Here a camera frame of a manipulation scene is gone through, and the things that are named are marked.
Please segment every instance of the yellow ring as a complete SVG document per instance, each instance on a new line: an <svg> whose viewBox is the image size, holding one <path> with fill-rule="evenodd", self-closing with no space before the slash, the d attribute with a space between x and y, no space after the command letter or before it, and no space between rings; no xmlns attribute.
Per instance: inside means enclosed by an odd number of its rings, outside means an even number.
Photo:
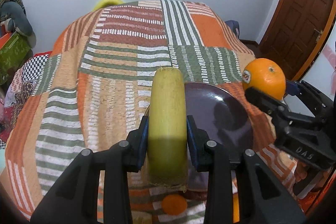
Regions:
<svg viewBox="0 0 336 224"><path fill-rule="evenodd" d="M122 3L124 3L122 0L101 0L96 4L96 6L93 8L92 11L96 11L98 9L105 8L105 7L112 6L112 5L119 5Z"/></svg>

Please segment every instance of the striped fabric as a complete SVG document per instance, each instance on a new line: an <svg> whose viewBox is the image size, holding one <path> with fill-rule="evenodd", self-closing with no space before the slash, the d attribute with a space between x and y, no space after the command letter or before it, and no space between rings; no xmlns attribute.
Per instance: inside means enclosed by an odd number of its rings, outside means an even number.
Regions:
<svg viewBox="0 0 336 224"><path fill-rule="evenodd" d="M139 1L74 21L56 41L7 143L6 169L17 207L29 219L83 148L109 149L138 128L155 71L169 66L179 68L184 81L218 85L236 97L250 118L254 150L290 187L292 163L279 162L283 158L269 146L274 137L267 116L244 97L241 67L253 58L204 4ZM148 224L203 223L205 205L199 201L189 200L181 215L164 214L161 201L173 192L149 186L145 167L128 179L131 208ZM104 172L99 185L97 219L103 222Z"/></svg>
<svg viewBox="0 0 336 224"><path fill-rule="evenodd" d="M76 95L76 89L65 88L49 93L35 148L42 195L85 148Z"/></svg>

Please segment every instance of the door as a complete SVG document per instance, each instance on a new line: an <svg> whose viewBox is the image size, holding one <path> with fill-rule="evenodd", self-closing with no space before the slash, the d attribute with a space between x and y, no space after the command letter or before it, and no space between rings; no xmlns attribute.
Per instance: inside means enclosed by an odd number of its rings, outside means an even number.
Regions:
<svg viewBox="0 0 336 224"><path fill-rule="evenodd" d="M316 46L332 3L333 0L283 0L260 51L281 67L287 79L296 75Z"/></svg>

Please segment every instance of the purple plate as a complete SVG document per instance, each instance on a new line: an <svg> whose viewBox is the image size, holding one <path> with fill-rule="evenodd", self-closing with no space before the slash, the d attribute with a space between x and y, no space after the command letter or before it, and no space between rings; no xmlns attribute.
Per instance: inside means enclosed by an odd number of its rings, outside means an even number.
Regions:
<svg viewBox="0 0 336 224"><path fill-rule="evenodd" d="M190 82L184 85L187 115L211 140L238 150L252 148L253 130L245 108L230 93L214 85ZM191 164L189 150L188 190L206 191L208 173L198 173Z"/></svg>

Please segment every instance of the shark plush toy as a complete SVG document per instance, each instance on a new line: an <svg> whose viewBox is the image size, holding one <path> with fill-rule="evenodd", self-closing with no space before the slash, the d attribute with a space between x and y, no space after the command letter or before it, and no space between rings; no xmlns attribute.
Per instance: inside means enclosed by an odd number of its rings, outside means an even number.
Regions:
<svg viewBox="0 0 336 224"><path fill-rule="evenodd" d="M25 37L29 37L33 34L33 28L24 14L22 7L13 1L6 2L1 6L0 25L5 26L6 32L17 31Z"/></svg>

